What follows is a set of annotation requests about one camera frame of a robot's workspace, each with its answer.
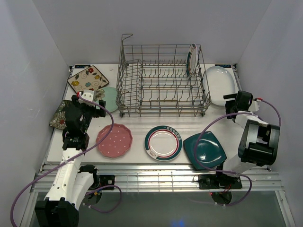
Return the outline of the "white oval plate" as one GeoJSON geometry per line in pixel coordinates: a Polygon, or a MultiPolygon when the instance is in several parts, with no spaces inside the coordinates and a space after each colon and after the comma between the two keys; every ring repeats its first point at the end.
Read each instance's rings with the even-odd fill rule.
{"type": "Polygon", "coordinates": [[[205,91],[210,93],[212,104],[224,106],[224,95],[235,94],[238,89],[231,73],[220,66],[212,66],[206,70],[203,79],[205,91]]]}

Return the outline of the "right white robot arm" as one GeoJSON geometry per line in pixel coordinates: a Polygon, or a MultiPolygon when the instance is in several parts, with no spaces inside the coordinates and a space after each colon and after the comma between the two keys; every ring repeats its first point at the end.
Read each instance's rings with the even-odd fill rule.
{"type": "Polygon", "coordinates": [[[278,110],[262,98],[254,98],[252,93],[238,91],[224,95],[227,119],[233,120],[243,128],[237,154],[221,164],[219,173],[214,175],[214,183],[220,188],[242,188],[240,175],[254,166],[274,164],[279,144],[282,119],[278,110]],[[271,106],[277,113],[279,124],[274,125],[262,120],[254,113],[259,110],[259,103],[271,106]]]}

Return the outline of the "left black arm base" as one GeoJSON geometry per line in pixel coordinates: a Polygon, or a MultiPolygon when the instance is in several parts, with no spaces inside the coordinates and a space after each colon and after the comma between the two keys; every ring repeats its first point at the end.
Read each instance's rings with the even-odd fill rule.
{"type": "Polygon", "coordinates": [[[78,172],[88,172],[92,174],[93,184],[89,187],[90,190],[94,190],[102,186],[115,184],[115,175],[100,175],[98,174],[97,167],[94,165],[81,166],[78,172]]]}

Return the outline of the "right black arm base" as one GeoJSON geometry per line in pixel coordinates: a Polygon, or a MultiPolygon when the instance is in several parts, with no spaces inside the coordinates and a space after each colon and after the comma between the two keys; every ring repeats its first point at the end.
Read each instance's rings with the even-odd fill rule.
{"type": "Polygon", "coordinates": [[[242,189],[239,177],[231,177],[223,173],[195,175],[193,182],[198,183],[199,189],[242,189]]]}

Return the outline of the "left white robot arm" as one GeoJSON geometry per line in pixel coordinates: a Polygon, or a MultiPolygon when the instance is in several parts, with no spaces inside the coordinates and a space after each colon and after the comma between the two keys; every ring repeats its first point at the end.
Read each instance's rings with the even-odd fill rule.
{"type": "Polygon", "coordinates": [[[42,201],[35,205],[41,227],[76,227],[79,206],[86,191],[100,185],[100,177],[93,166],[81,170],[83,151],[89,144],[87,133],[92,118],[105,117],[106,103],[94,102],[94,93],[85,90],[73,95],[65,110],[66,127],[62,132],[62,161],[53,184],[42,201]]]}

